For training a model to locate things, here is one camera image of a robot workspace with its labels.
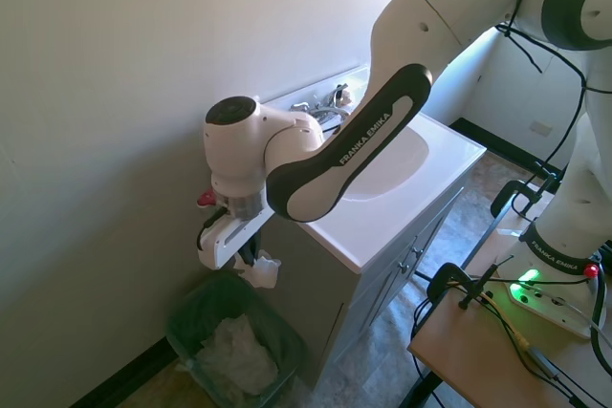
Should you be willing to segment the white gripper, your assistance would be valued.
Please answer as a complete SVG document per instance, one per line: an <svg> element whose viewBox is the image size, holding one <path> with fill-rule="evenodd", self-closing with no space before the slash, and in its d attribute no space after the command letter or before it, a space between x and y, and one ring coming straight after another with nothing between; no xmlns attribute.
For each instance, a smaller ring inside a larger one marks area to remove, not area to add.
<svg viewBox="0 0 612 408"><path fill-rule="evenodd" d="M271 209L263 209L253 219L233 218L224 209L218 218L210 218L197 236L200 262L209 269L222 268L240 248L240 257L253 266L262 245L261 227L272 217Z"/></svg>

